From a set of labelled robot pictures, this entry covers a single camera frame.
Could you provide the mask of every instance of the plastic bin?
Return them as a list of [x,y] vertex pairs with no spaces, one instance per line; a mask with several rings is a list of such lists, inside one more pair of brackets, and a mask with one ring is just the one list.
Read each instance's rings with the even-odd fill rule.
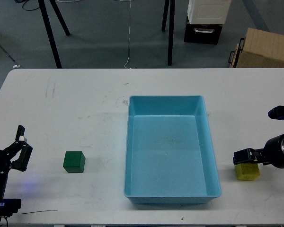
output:
[[124,194],[133,203],[221,195],[202,96],[130,97]]

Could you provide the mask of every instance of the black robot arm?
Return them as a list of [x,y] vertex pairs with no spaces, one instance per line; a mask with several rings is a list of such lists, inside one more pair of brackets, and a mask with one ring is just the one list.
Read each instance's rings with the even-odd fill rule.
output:
[[[18,126],[15,142],[4,150],[0,150],[0,221],[2,217],[10,217],[21,208],[20,199],[4,199],[4,192],[10,169],[25,171],[33,148],[27,144],[24,137],[25,128]],[[19,158],[13,162],[11,159],[20,152]]]
[[[271,119],[284,120],[284,106],[277,106],[268,112]],[[267,141],[263,149],[247,148],[234,152],[233,163],[263,163],[284,168],[284,134]]]

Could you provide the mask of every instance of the green cube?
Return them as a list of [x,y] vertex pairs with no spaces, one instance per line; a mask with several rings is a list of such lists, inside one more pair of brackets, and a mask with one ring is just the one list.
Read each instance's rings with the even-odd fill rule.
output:
[[85,157],[82,151],[66,151],[63,167],[68,173],[83,173]]

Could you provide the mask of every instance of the yellow block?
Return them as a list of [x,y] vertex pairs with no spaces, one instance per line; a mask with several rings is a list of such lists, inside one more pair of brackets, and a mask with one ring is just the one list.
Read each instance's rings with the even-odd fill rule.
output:
[[257,163],[242,163],[235,165],[237,179],[241,181],[253,181],[260,176]]

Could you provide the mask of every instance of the black metal stand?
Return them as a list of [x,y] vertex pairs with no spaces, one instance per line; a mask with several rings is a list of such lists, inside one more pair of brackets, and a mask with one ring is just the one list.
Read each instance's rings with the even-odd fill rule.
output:
[[[57,6],[57,3],[55,2],[55,0],[49,0],[59,21],[60,21],[60,24],[62,25],[62,28],[64,29],[64,32],[67,36],[70,35],[70,32],[66,26],[66,23],[62,17],[62,14]],[[56,43],[55,43],[55,39],[53,37],[53,31],[52,31],[52,27],[51,27],[51,24],[49,22],[49,18],[48,18],[48,15],[47,15],[47,11],[46,11],[46,7],[45,7],[45,3],[44,3],[44,0],[38,0],[39,2],[39,6],[40,6],[40,10],[41,10],[41,14],[42,14],[42,17],[43,17],[43,21],[44,21],[44,25],[45,25],[45,28],[46,28],[46,32],[47,32],[47,36],[48,36],[48,39],[49,39],[49,43],[51,45],[51,48],[52,48],[52,52],[53,52],[53,57],[55,59],[55,62],[56,62],[56,66],[58,69],[62,69],[62,65],[61,65],[61,62],[60,62],[60,58],[59,58],[59,54],[58,54],[58,50],[57,50],[57,46],[56,46]]]
[[173,41],[174,41],[174,21],[175,21],[175,3],[176,0],[165,0],[164,4],[164,12],[163,12],[163,20],[162,20],[162,32],[165,32],[166,28],[166,21],[167,21],[167,14],[169,10],[170,4],[170,11],[169,11],[169,50],[168,50],[168,59],[167,65],[172,64],[172,48],[173,48]]
[[0,45],[0,49],[3,50],[3,52],[5,52],[5,54],[12,60],[12,61],[15,61],[10,55],[9,53],[7,53],[7,51]]

